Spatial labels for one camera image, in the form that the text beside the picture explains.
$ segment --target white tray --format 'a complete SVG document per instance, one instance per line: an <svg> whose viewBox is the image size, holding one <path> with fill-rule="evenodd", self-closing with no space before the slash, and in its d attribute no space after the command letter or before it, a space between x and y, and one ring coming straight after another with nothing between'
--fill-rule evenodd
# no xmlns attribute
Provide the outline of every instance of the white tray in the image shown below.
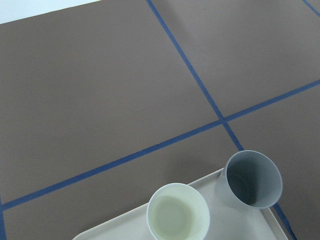
<svg viewBox="0 0 320 240"><path fill-rule="evenodd" d="M210 209L206 240L288 240L270 209L247 211L225 206L215 193L222 169L189 185L197 189ZM73 240L153 240L147 221L147 203L80 233Z"/></svg>

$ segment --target plastic cup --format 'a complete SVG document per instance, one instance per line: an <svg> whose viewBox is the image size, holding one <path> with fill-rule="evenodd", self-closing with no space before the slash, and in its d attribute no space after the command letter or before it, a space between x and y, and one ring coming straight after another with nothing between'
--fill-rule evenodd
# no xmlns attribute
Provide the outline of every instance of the plastic cup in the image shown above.
<svg viewBox="0 0 320 240"><path fill-rule="evenodd" d="M146 218L156 240L203 240L210 225L207 202L183 183L159 188L149 201Z"/></svg>
<svg viewBox="0 0 320 240"><path fill-rule="evenodd" d="M266 209L279 200L283 182L270 158L244 150L229 159L216 187L223 202L231 207Z"/></svg>

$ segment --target brown floor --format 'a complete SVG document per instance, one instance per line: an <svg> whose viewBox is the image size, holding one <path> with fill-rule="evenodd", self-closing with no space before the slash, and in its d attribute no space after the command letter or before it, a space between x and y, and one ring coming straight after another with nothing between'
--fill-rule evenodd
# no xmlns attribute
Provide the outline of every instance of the brown floor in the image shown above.
<svg viewBox="0 0 320 240"><path fill-rule="evenodd" d="M0 240L70 240L241 147L276 163L294 233L317 239L320 18L301 0L152 3L193 74L145 0L0 25Z"/></svg>

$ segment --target white cup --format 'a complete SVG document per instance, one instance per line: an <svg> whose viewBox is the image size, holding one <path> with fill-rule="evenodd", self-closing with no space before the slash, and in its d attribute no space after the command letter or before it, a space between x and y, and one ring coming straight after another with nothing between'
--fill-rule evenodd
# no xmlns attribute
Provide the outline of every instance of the white cup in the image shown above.
<svg viewBox="0 0 320 240"><path fill-rule="evenodd" d="M193 187L170 183L152 195L146 221L156 240L203 240L210 212L203 196Z"/></svg>
<svg viewBox="0 0 320 240"><path fill-rule="evenodd" d="M277 166L267 156L244 150L226 163L216 189L231 207L266 209L279 200L283 182Z"/></svg>

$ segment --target blue tape line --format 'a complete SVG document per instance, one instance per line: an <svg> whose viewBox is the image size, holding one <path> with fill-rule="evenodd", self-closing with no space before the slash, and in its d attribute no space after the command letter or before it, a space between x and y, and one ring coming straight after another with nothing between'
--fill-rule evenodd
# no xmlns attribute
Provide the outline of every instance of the blue tape line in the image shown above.
<svg viewBox="0 0 320 240"><path fill-rule="evenodd" d="M0 240L7 240L3 205L0 198Z"/></svg>
<svg viewBox="0 0 320 240"><path fill-rule="evenodd" d="M28 195L25 195L25 196L22 196L20 198L15 199L15 200L9 201L9 202L4 203L2 205L2 210L4 211L4 210L11 209L11 208L16 207L16 206L18 206L20 204L26 203L28 201L31 201L31 200L36 199L38 197L41 197L43 195L46 195L46 194L49 194L49 193L54 192L56 190L62 189L62 188L67 187L67 186L69 186L71 184L77 183L77 182L79 182L81 180L90 178L90 177L92 177L94 175L97 175L99 173L102 173L104 171L112 169L112 168L114 168L116 166L119 166L121 164L127 163L127 162L132 161L132 160L134 160L136 158L142 157L144 155L147 155L149 153L152 153L152 152L154 152L156 150L162 149L162 148L167 147L169 145L172 145L174 143L180 142L180 141L182 141L184 139L187 139L187 138L189 138L191 136L197 135L199 133L202 133L202 132L204 132L206 130L212 129L212 128L214 128L216 126L219 126L219 125L221 125L221 121L220 120L214 121L214 122L209 123L207 125L204 125L204 126L196 128L196 129L193 129L191 131L188 131L186 133L183 133L183 134L181 134L179 136L173 137L173 138L171 138L169 140L163 141L163 142L161 142L159 144L150 146L148 148L145 148L143 150L137 151L137 152L135 152L133 154L130 154L128 156L122 157L122 158L120 158L118 160L112 161L112 162L107 163L105 165L102 165L102 166L99 166L99 167L94 168L92 170L89 170L89 171L86 171L84 173L81 173L81 174L79 174L77 176L71 177L69 179L66 179L64 181L58 182L56 184L53 184L51 186L45 187L43 189L40 189L40 190L35 191L33 193L30 193Z"/></svg>
<svg viewBox="0 0 320 240"><path fill-rule="evenodd" d="M320 12L318 12L307 0L302 0L318 17L320 17Z"/></svg>
<svg viewBox="0 0 320 240"><path fill-rule="evenodd" d="M191 65L190 61L188 60L186 54L184 53L184 51L182 50L182 48L180 47L179 43L177 42L176 38L174 37L174 35L171 33L170 29L168 28L168 26L166 25L165 21L163 20L163 18L161 17L161 15L159 14L158 10L156 9L156 7L154 6L154 4L152 3L151 0L146 0L147 3L149 4L150 8L152 9L154 15L156 16L156 18L158 19L159 23L161 24L162 28L164 29L164 31L166 32L166 34L168 35L168 37L170 38L170 40L172 41L173 45L175 46L176 50L178 51L178 53L180 54L181 58L183 59L184 63L186 64L186 66L188 67L189 71L191 72L193 78L195 79L195 81L197 82L197 84L199 85L200 89L202 90L204 96L206 97L207 101L209 102L209 104L211 105L211 107L213 108L214 112L216 113L216 115L218 116L218 118L220 119L222 125L224 126L225 130L227 131L227 133L229 134L230 138L232 139L232 141L234 142L235 146L238 148L239 151L243 150L243 147L241 146L239 140L237 139L237 137L235 136L234 132L232 131L231 127L228 125L227 121L225 120L224 116L221 114L218 106L216 105L215 101L213 100L213 98L210 96L207 88L205 87L204 83L202 82L202 80L200 79L199 75L197 74L196 70L194 69L194 67Z"/></svg>
<svg viewBox="0 0 320 240"><path fill-rule="evenodd" d="M297 240L296 235L294 233L294 231L292 231L290 223L287 219L287 217L285 216L284 212L282 211L281 207L279 206L278 203L276 203L275 205L273 205L276 213L278 214L278 216L280 217L281 221L283 222L285 228L288 230L289 234L291 235L293 240Z"/></svg>
<svg viewBox="0 0 320 240"><path fill-rule="evenodd" d="M259 110L259 109L261 109L261 108L264 108L264 107L266 107L266 106L269 106L269 105L274 104L274 103L276 103L276 102L279 102L279 101L281 101L281 100L287 99L287 98L289 98L289 97L291 97L291 96L293 96L293 95L296 95L296 94L299 94L299 93L301 93L301 92L304 92L304 91L306 91L306 90L308 90L308 89L314 88L314 87L316 87L316 86L318 86L318 85L320 85L320 79L317 80L317 81L311 82L311 83L309 83L309 84L307 84L307 85L304 85L304 86L301 86L301 87L299 87L299 88L296 88L296 89L294 89L294 90L292 90L292 91L289 91L289 92L286 92L286 93L281 94L281 95L279 95L279 96L276 96L276 97L274 97L274 98L271 98L271 99L269 99L269 100L267 100L267 101L263 101L263 102L261 102L261 103L258 103L258 104L256 104L256 105L254 105L254 106L248 107L248 108L246 108L246 109L244 109L244 110L238 111L238 112L236 112L236 113L234 113L234 114L231 114L231 115L229 115L229 116L226 116L226 117L225 117L225 120L226 120L227 122L232 121L232 120L234 120L234 119L237 119L237 118L242 117L242 116L244 116L244 115L247 115L247 114L249 114L249 113L252 113L252 112L254 112L254 111L257 111L257 110Z"/></svg>

